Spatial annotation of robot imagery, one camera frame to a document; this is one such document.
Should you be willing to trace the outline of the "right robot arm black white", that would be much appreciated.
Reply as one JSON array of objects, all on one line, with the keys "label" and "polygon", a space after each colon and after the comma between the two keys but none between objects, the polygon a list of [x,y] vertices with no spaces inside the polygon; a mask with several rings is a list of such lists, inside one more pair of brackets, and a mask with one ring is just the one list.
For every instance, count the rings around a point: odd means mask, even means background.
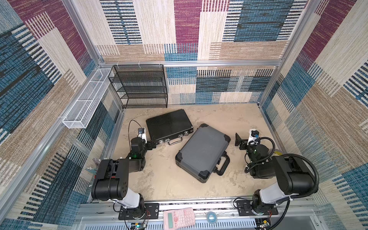
[{"label": "right robot arm black white", "polygon": [[276,144],[269,137],[260,137],[255,129],[249,137],[235,135],[235,146],[246,152],[244,172],[254,179],[276,178],[267,188],[254,192],[251,200],[236,199],[234,207],[240,216],[276,215],[277,205],[284,201],[304,198],[319,189],[319,174],[313,163],[298,154],[276,153]]}]

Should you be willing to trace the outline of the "grey poker case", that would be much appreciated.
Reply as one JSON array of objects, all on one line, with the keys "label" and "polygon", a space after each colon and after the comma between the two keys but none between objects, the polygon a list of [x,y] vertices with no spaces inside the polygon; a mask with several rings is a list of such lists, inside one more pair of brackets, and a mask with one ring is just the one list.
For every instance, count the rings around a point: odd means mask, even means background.
[{"label": "grey poker case", "polygon": [[203,123],[176,154],[176,165],[201,183],[212,173],[222,176],[230,164],[226,152],[230,141],[228,135]]}]

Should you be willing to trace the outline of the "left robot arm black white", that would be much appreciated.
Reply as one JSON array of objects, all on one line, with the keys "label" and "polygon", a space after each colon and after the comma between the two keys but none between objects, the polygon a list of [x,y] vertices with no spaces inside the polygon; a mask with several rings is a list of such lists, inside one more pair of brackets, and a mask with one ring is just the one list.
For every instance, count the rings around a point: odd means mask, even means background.
[{"label": "left robot arm black white", "polygon": [[133,219],[147,218],[149,211],[145,207],[142,194],[128,187],[129,174],[143,171],[147,151],[156,148],[154,141],[145,141],[135,137],[130,141],[131,150],[126,158],[102,160],[97,170],[91,196],[100,201],[112,200],[121,205],[119,212],[123,217]]}]

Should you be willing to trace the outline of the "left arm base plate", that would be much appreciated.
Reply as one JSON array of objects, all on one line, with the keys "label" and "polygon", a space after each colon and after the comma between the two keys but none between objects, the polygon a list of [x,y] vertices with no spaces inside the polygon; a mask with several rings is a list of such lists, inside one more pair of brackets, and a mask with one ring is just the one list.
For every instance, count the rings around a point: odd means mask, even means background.
[{"label": "left arm base plate", "polygon": [[119,220],[144,220],[144,219],[158,219],[159,203],[145,203],[143,206],[139,205],[134,209],[126,209],[121,206],[119,211]]}]

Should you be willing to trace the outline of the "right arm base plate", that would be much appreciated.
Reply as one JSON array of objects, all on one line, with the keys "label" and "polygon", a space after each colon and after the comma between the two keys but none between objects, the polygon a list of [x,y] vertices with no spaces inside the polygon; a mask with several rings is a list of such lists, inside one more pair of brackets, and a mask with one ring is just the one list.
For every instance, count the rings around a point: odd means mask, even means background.
[{"label": "right arm base plate", "polygon": [[253,203],[247,199],[237,199],[234,202],[239,216],[269,216],[278,215],[279,211],[275,204]]}]

